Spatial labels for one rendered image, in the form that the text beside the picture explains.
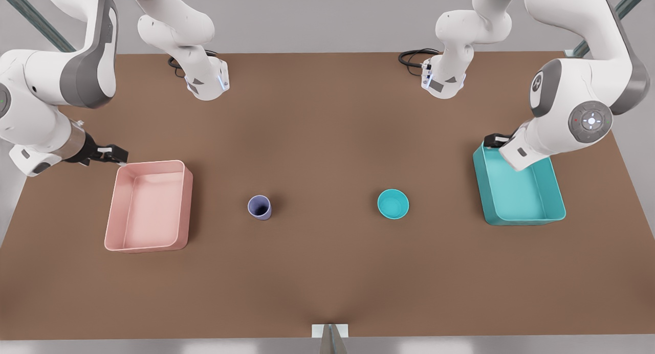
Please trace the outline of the purple cup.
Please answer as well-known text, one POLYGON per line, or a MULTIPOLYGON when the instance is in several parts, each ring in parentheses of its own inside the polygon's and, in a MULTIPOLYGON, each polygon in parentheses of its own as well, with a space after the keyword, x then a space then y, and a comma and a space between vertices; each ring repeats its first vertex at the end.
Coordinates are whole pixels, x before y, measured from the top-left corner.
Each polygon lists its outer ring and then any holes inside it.
POLYGON ((249 214, 256 219, 267 220, 271 218, 271 201, 264 195, 255 195, 250 198, 247 209, 249 214))

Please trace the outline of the teal rectangular box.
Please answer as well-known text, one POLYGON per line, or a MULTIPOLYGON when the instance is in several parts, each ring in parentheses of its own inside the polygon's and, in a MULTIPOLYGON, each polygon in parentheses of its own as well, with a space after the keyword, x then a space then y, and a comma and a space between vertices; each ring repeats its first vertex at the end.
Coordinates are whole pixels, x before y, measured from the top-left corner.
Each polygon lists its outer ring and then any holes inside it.
POLYGON ((485 221, 494 226, 545 225, 566 217, 549 158, 516 171, 498 149, 479 146, 473 165, 485 221))

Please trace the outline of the pink rectangular box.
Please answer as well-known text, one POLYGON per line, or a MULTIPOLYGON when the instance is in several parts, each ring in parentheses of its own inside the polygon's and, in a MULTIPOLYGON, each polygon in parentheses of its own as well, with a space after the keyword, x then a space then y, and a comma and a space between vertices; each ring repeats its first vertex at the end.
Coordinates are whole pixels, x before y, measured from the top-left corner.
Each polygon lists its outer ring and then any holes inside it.
POLYGON ((180 160, 117 170, 104 238, 108 251, 178 251, 189 240, 193 174, 180 160))

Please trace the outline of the teal bowl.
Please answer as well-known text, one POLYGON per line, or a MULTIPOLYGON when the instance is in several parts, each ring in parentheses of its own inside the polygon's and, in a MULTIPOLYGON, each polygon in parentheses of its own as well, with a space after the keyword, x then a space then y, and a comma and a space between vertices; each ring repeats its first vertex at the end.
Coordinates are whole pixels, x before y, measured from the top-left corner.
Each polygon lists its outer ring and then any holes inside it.
POLYGON ((386 189, 377 199, 379 212, 388 219, 403 218, 409 211, 408 197, 398 189, 386 189))

